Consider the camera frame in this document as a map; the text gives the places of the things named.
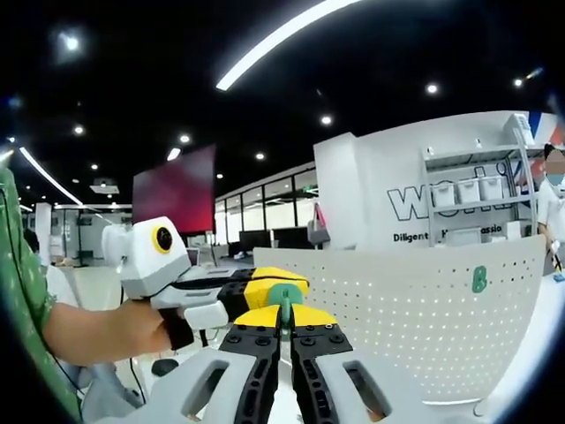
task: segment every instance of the white shelf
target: white shelf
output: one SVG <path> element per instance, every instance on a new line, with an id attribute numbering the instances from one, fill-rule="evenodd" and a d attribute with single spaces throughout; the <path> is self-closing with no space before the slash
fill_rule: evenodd
<path id="1" fill-rule="evenodd" d="M 440 212 L 451 212 L 454 210 L 467 210 L 467 209 L 475 209 L 475 208 L 489 208 L 492 206 L 500 206 L 500 205 L 511 205 L 515 203 L 522 203 L 526 201 L 530 201 L 530 195 L 524 196 L 516 196 L 516 197 L 508 197 L 506 199 L 497 199 L 495 201 L 476 201 L 473 203 L 462 203 L 453 206 L 445 206 L 440 208 L 433 208 L 433 212 L 436 214 Z"/>
<path id="2" fill-rule="evenodd" d="M 519 157 L 520 147 L 517 144 L 494 146 L 490 148 L 474 148 L 446 154 L 424 154 L 424 163 L 428 171 L 464 168 L 475 164 L 501 162 L 511 156 Z"/>
<path id="3" fill-rule="evenodd" d="M 528 155 L 528 159 L 543 159 L 544 157 L 544 147 L 545 145 L 537 145 L 537 146 L 524 146 L 526 154 Z M 564 146 L 554 146 L 557 150 L 565 153 Z"/>

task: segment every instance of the yellow circle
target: yellow circle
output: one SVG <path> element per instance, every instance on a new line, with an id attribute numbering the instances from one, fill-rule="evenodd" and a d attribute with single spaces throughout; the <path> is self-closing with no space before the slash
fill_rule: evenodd
<path id="1" fill-rule="evenodd" d="M 153 229 L 153 246 L 155 248 L 155 250 L 157 252 L 159 252 L 160 254 L 168 254 L 170 252 L 170 249 L 172 248 L 172 237 L 171 237 L 171 243 L 170 246 L 167 248 L 166 246 L 163 247 L 162 244 L 159 241 L 159 231 L 166 231 L 168 232 L 168 234 L 170 235 L 170 231 L 167 229 L 167 227 L 155 227 Z"/>

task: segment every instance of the perforated white panel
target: perforated white panel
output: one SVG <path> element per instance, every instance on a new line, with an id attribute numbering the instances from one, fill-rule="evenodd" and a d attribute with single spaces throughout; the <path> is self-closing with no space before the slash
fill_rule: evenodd
<path id="1" fill-rule="evenodd" d="M 334 314 L 354 347 L 408 368 L 425 401 L 485 398 L 509 366 L 538 296 L 543 236 L 404 254 L 255 249 L 256 266 L 311 282 L 307 305 Z M 486 267 L 487 287 L 472 291 Z M 288 359 L 288 349 L 283 352 Z"/>

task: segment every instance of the face mask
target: face mask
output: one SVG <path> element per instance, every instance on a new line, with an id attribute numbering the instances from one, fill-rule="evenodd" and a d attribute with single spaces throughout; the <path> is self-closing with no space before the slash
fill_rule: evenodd
<path id="1" fill-rule="evenodd" d="M 558 186 L 563 181 L 563 174 L 547 174 L 547 181 L 552 186 Z"/>

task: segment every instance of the red screen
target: red screen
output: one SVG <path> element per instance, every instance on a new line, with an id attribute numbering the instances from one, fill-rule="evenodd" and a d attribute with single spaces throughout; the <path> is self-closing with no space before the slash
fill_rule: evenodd
<path id="1" fill-rule="evenodd" d="M 168 217 L 180 233 L 214 230 L 215 146 L 133 178 L 133 222 Z"/>

